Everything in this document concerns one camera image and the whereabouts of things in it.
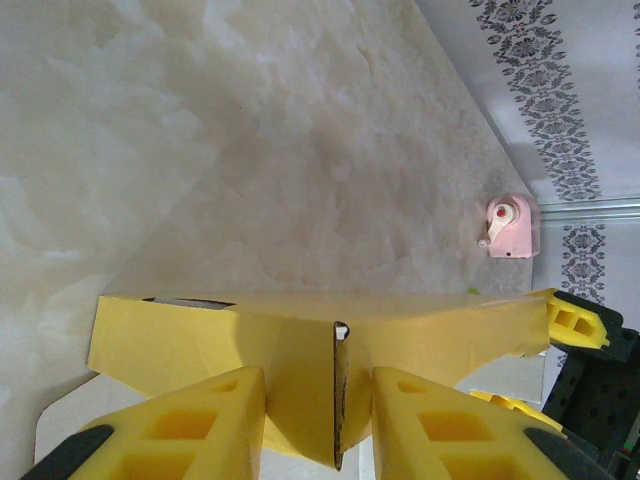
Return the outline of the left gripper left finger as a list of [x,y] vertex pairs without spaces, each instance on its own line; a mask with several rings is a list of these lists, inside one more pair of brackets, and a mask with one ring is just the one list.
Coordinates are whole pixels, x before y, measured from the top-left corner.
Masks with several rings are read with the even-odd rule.
[[265,425],[262,368],[242,367],[102,416],[27,479],[256,479]]

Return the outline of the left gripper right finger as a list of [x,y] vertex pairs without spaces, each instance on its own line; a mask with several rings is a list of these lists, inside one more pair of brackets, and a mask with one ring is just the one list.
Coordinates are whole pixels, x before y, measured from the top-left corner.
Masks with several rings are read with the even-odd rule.
[[524,413],[391,367],[372,372],[378,479],[605,479],[564,434]]

